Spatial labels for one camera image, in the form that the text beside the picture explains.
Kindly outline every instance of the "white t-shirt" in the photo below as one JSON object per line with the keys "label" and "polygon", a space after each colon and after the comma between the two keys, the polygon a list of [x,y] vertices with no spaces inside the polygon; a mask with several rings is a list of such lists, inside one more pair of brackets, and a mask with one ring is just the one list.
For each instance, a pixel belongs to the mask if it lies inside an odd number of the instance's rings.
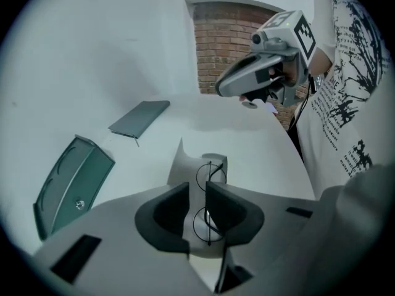
{"label": "white t-shirt", "polygon": [[395,161],[395,74],[357,0],[314,0],[312,31],[333,66],[297,123],[316,198],[375,164]]}

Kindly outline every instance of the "hand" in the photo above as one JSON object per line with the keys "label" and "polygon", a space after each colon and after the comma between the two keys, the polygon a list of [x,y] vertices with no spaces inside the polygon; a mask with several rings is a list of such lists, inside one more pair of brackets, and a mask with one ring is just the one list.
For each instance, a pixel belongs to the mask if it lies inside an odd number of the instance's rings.
{"label": "hand", "polygon": [[[293,60],[291,62],[283,62],[283,73],[285,75],[285,80],[289,84],[293,84],[296,82],[296,60]],[[275,71],[273,68],[269,69],[269,75],[272,76],[275,74]],[[244,101],[246,99],[245,96],[240,96],[239,100]]]}

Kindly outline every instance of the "gray notebook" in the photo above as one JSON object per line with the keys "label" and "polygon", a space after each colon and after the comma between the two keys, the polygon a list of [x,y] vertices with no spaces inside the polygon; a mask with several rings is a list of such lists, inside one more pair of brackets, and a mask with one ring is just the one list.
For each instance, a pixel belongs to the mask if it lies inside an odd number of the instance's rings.
{"label": "gray notebook", "polygon": [[139,138],[169,105],[169,101],[142,101],[112,124],[109,130],[115,134]]}

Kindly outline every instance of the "white table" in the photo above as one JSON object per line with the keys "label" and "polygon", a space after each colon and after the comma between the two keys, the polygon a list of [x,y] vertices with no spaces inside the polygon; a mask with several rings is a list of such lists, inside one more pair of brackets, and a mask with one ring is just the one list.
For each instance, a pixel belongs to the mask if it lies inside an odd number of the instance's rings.
{"label": "white table", "polygon": [[156,96],[170,107],[138,139],[109,132],[100,144],[115,165],[94,206],[162,186],[183,139],[191,157],[228,157],[228,184],[256,192],[315,199],[303,162],[283,127],[261,100],[249,109],[238,98],[213,95]]}

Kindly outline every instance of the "brick wall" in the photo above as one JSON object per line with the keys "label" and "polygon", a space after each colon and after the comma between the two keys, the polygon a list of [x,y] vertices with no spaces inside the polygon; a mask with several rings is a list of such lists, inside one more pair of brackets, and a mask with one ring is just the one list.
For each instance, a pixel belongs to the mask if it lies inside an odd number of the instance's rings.
{"label": "brick wall", "polygon": [[[201,93],[215,94],[214,84],[226,67],[249,53],[251,33],[275,14],[264,8],[230,2],[195,5],[197,74]],[[306,86],[297,95],[304,97]],[[268,99],[279,112],[276,116],[287,130],[296,106],[285,108]]]}

